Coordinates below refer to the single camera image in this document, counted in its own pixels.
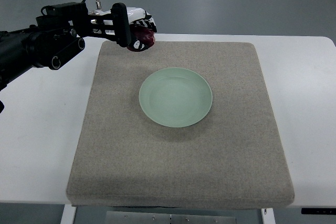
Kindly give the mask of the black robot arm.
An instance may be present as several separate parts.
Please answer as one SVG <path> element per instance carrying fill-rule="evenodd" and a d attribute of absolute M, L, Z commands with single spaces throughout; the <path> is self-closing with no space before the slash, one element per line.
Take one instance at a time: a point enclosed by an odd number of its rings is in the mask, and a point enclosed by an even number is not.
<path fill-rule="evenodd" d="M 124 3 L 113 4 L 101 16 L 90 15 L 84 1 L 48 5 L 36 22 L 1 32 L 1 89 L 33 67 L 60 69 L 84 50 L 85 37 L 105 38 L 121 47 L 131 43 Z"/>

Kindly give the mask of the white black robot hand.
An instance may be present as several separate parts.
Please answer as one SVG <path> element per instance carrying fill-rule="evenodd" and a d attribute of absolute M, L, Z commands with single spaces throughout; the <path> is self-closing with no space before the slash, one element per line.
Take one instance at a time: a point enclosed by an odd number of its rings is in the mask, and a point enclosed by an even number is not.
<path fill-rule="evenodd" d="M 104 16 L 107 14 L 111 14 L 111 10 L 104 12 L 100 9 L 96 9 L 96 10 L 89 12 L 90 16 Z M 127 46 L 127 48 L 130 51 L 141 52 L 134 48 L 134 43 L 136 41 L 135 35 L 133 34 L 134 28 L 136 26 L 143 26 L 143 27 L 152 29 L 155 34 L 157 32 L 157 28 L 156 28 L 154 18 L 151 14 L 149 14 L 143 8 L 139 8 L 139 7 L 127 7 L 127 15 L 128 15 L 130 35 L 131 35 L 131 43 Z M 105 28 L 107 28 L 107 26 L 114 25 L 114 21 L 112 21 L 112 18 L 104 19 L 102 21 L 98 21 L 98 19 L 96 18 L 91 18 L 91 23 L 92 24 L 102 23 L 104 24 Z M 112 31 L 115 34 L 114 29 L 112 28 L 107 28 L 105 29 L 104 32 L 112 33 Z"/>

